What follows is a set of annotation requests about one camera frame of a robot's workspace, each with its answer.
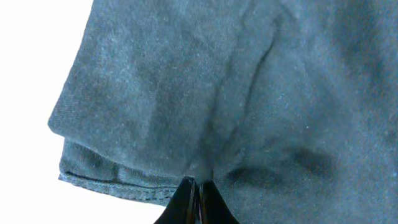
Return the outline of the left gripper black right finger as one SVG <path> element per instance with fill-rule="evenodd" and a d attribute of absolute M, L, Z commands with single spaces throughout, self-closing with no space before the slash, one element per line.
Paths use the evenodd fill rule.
<path fill-rule="evenodd" d="M 239 224 L 213 181 L 202 184 L 199 193 L 202 224 Z"/>

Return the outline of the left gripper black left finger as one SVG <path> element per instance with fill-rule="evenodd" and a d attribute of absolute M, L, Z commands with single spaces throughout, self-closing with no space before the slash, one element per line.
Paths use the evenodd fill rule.
<path fill-rule="evenodd" d="M 196 224 L 197 184 L 184 177 L 161 216 L 154 224 Z"/>

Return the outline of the black shorts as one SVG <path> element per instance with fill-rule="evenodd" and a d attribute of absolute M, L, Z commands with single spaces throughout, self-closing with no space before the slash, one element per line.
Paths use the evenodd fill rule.
<path fill-rule="evenodd" d="M 397 222 L 397 0 L 96 0 L 48 122 L 60 179 L 241 223 Z"/>

